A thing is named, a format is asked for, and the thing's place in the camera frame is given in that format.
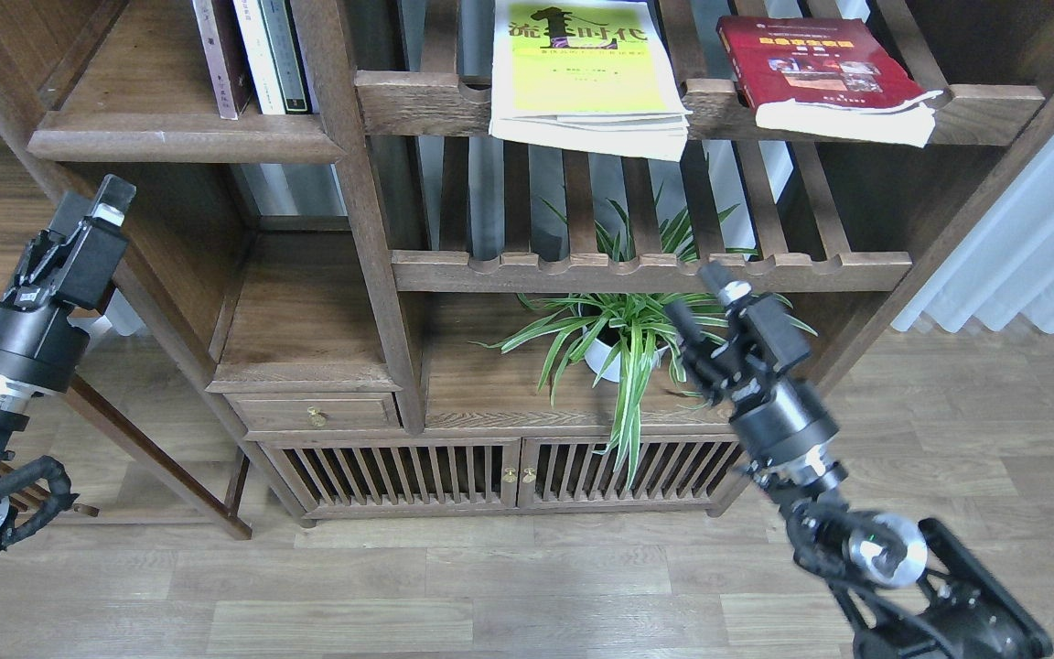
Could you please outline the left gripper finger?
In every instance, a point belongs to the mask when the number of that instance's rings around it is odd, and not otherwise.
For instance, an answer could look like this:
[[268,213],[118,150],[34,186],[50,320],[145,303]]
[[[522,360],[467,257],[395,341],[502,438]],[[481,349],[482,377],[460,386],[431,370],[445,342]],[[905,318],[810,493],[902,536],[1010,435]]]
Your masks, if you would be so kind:
[[87,216],[121,228],[135,197],[135,186],[120,176],[105,176],[93,197]]
[[48,230],[53,234],[51,241],[66,241],[75,233],[80,221],[91,212],[91,203],[92,200],[85,199],[80,193],[64,192],[48,222]]

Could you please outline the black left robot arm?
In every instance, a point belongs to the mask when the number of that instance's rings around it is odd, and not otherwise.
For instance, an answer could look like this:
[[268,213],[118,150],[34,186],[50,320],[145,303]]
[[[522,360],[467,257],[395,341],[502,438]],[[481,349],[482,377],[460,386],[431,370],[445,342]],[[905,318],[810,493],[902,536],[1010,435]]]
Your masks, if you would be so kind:
[[[69,192],[47,228],[30,239],[0,297],[0,462],[26,428],[30,400],[67,391],[87,351],[76,308],[105,308],[128,247],[122,224],[135,187],[105,176],[93,199]],[[76,501],[62,463],[40,456],[0,474],[0,553],[66,512]]]

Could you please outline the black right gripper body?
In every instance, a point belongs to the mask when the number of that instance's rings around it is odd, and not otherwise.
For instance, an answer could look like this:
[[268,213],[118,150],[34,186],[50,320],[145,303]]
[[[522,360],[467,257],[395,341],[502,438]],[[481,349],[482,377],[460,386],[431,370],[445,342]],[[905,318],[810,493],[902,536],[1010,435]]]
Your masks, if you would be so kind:
[[828,463],[838,426],[811,384],[790,375],[809,345],[770,295],[720,293],[728,335],[714,347],[692,333],[692,377],[700,393],[735,406],[729,425],[757,463]]

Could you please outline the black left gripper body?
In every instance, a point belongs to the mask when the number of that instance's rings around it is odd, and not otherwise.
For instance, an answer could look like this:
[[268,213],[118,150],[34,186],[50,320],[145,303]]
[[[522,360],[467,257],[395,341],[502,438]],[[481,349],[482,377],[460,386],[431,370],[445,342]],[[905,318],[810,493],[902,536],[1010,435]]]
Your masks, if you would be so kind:
[[75,308],[96,311],[128,238],[121,214],[54,221],[30,239],[0,299],[0,377],[64,393],[87,350],[71,325]]

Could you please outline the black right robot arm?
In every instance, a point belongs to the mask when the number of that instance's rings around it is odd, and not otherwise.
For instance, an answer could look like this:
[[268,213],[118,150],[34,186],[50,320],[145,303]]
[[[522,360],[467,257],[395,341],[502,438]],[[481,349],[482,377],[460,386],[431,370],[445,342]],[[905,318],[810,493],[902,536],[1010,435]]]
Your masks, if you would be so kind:
[[819,394],[790,370],[809,343],[785,305],[756,295],[716,261],[698,272],[721,304],[724,340],[689,306],[665,312],[687,375],[710,404],[731,401],[745,474],[778,506],[795,563],[822,579],[854,633],[857,658],[1046,658],[1049,633],[934,518],[856,510],[838,491],[846,470],[828,456],[838,433]]

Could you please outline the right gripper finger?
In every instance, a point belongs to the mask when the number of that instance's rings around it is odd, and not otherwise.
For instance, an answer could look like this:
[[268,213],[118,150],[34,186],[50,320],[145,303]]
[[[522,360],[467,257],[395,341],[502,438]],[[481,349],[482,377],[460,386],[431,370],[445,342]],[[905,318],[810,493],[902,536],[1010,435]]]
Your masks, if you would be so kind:
[[731,311],[752,296],[749,282],[737,278],[729,268],[715,260],[705,260],[699,267],[699,278],[708,292],[719,301],[721,308]]
[[694,319],[689,305],[684,301],[674,301],[664,306],[664,313],[679,335],[679,355],[683,366],[698,367],[710,362],[715,349],[706,340],[702,327]]

